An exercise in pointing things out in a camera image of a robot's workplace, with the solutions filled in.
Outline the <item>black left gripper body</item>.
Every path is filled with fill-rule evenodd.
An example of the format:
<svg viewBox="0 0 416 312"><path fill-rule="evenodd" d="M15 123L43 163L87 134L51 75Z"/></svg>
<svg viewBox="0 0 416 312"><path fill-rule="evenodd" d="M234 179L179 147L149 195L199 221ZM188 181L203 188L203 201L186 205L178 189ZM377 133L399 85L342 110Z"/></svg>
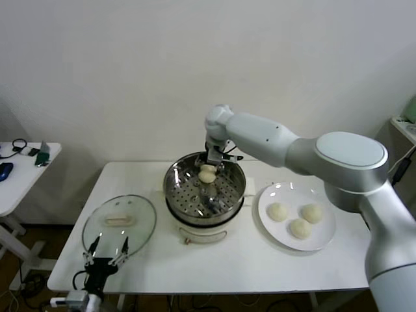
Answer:
<svg viewBox="0 0 416 312"><path fill-rule="evenodd" d="M108 277L118 271L118 266L109 257L94 258L92 264L84 267L88 275L84 289L88 292L102 292Z"/></svg>

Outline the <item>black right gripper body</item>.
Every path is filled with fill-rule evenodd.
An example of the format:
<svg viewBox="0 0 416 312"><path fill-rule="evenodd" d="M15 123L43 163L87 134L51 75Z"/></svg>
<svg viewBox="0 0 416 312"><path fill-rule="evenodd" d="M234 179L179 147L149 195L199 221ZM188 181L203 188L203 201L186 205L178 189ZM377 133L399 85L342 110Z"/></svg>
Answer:
<svg viewBox="0 0 416 312"><path fill-rule="evenodd" d="M213 166L218 166L223 159L223 154L227 147L226 141L206 140L206 163Z"/></svg>

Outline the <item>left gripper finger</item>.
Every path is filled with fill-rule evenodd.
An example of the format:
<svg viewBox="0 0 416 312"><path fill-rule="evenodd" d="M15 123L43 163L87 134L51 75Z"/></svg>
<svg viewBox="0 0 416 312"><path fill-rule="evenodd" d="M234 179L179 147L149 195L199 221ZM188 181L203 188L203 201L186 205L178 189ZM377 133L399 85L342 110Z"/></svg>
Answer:
<svg viewBox="0 0 416 312"><path fill-rule="evenodd" d="M86 265L94 264L94 254L95 254L96 248L98 247L100 238L101 237L98 235L96 239L92 242L88 250L83 253L84 263Z"/></svg>
<svg viewBox="0 0 416 312"><path fill-rule="evenodd" d="M109 261L109 265L123 265L129 257L129 237L126 237L121 252L113 258L111 261Z"/></svg>

